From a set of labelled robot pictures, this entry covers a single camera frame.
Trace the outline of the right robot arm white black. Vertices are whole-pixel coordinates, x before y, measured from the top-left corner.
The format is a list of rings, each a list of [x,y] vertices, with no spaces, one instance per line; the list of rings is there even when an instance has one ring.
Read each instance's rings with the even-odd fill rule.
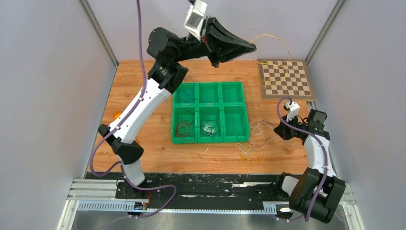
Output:
[[[300,178],[282,173],[273,187],[279,200],[289,198],[289,207],[305,218],[329,223],[344,194],[346,184],[332,168],[329,155],[330,135],[324,130],[327,114],[312,109],[308,117],[298,119],[298,109],[288,109],[274,129],[284,140],[299,138],[307,154],[308,167]]]

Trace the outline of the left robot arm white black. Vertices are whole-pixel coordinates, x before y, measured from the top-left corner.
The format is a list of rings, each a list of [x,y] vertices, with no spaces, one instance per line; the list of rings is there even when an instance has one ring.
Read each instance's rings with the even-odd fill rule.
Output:
[[[246,41],[225,29],[215,17],[185,21],[185,37],[158,27],[148,38],[147,53],[155,62],[150,71],[142,71],[143,84],[125,110],[109,125],[101,124],[98,133],[119,159],[128,192],[134,198],[146,194],[145,176],[141,167],[143,148],[135,138],[158,106],[172,95],[183,82],[188,69],[182,61],[207,57],[217,68],[242,55],[256,51],[253,42]]]

